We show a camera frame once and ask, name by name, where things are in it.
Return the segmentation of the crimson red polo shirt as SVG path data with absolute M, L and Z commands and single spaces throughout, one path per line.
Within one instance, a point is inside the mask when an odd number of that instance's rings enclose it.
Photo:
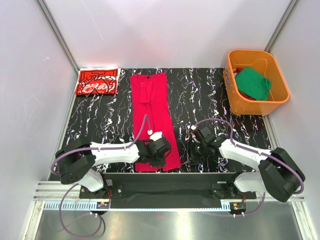
M 133 134 L 135 138 L 149 138 L 148 130 L 162 132 L 171 145 L 171 153 L 165 159 L 164 171 L 181 167 L 177 140 L 168 104 L 167 74 L 136 74 L 130 77 L 133 107 Z

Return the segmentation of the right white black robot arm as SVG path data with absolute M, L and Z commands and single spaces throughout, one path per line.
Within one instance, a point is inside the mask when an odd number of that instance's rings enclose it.
M 260 149 L 245 145 L 232 137 L 215 136 L 208 127 L 192 125 L 191 163 L 220 156 L 252 168 L 252 172 L 236 173 L 225 188 L 237 193 L 268 193 L 285 203 L 304 190 L 305 176 L 286 150 Z

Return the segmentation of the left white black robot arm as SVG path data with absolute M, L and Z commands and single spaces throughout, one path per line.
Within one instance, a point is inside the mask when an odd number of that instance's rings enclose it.
M 103 164 L 149 164 L 152 167 L 166 165 L 167 154 L 172 147 L 159 132 L 147 140 L 134 140 L 123 144 L 102 144 L 78 138 L 55 153 L 56 170 L 63 185 L 78 184 L 90 192 L 97 192 L 107 184 L 94 167 Z

